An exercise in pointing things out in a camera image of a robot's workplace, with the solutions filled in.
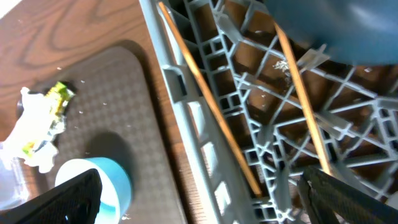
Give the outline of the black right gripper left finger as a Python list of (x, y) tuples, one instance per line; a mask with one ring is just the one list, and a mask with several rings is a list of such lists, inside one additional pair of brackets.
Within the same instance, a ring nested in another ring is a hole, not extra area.
[(102, 182), (89, 169), (22, 205), (1, 212), (1, 223), (94, 224), (100, 211)]

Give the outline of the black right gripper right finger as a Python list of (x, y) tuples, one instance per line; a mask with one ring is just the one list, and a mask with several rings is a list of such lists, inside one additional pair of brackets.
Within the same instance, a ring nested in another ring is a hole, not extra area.
[(298, 193), (312, 223), (397, 223), (397, 210), (346, 183), (308, 167), (298, 182)]

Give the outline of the wooden chopstick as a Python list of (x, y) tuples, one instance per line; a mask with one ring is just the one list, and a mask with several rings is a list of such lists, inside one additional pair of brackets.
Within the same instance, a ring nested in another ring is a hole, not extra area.
[(245, 157), (243, 156), (241, 149), (239, 147), (239, 144), (236, 142), (236, 140), (232, 134), (232, 131), (230, 130), (230, 128), (228, 126), (228, 123), (226, 122), (226, 120), (223, 117), (222, 112), (218, 108), (218, 105), (217, 105), (205, 79), (203, 78), (203, 75), (201, 74), (201, 71), (200, 71), (198, 65), (196, 64), (196, 62), (193, 58), (193, 55), (190, 53), (180, 32), (177, 29), (177, 26), (173, 22), (170, 14), (168, 13), (167, 7), (165, 6), (165, 4), (163, 2), (158, 2), (157, 5), (158, 5), (162, 15), (164, 16), (166, 24), (168, 25), (174, 39), (176, 40), (177, 45), (179, 46), (180, 50), (182, 51), (182, 55), (188, 65), (189, 69), (193, 73), (193, 76), (194, 76), (194, 78), (195, 78), (204, 98), (205, 98), (205, 101), (207, 102), (211, 112), (213, 113), (213, 116), (217, 120), (219, 127), (221, 128), (232, 153), (234, 154), (240, 168), (242, 169), (244, 176), (246, 177), (246, 180), (248, 181), (248, 184), (249, 184), (251, 190), (253, 191), (254, 195), (257, 198), (262, 197), (262, 190), (261, 190), (259, 184), (257, 183), (256, 178), (255, 178), (254, 174), (252, 173), (248, 163), (246, 162)]
[(308, 97), (305, 85), (296, 64), (296, 59), (289, 42), (289, 38), (276, 22), (274, 22), (274, 26), (289, 66), (290, 74), (294, 83), (294, 87), (296, 89), (297, 96), (299, 98), (300, 104), (302, 105), (302, 111), (305, 116), (308, 130), (310, 131), (310, 135), (312, 137), (312, 141), (315, 146), (317, 155), (319, 157), (320, 165), (326, 174), (333, 176), (333, 170), (328, 160), (327, 151), (321, 137), (321, 132), (315, 119), (313, 108), (310, 103), (310, 99)]

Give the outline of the dark blue plate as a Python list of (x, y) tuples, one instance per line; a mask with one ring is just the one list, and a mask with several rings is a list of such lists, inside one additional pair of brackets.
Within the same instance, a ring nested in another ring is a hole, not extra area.
[(397, 63), (397, 0), (268, 0), (277, 25), (304, 49), (325, 46), (332, 61)]

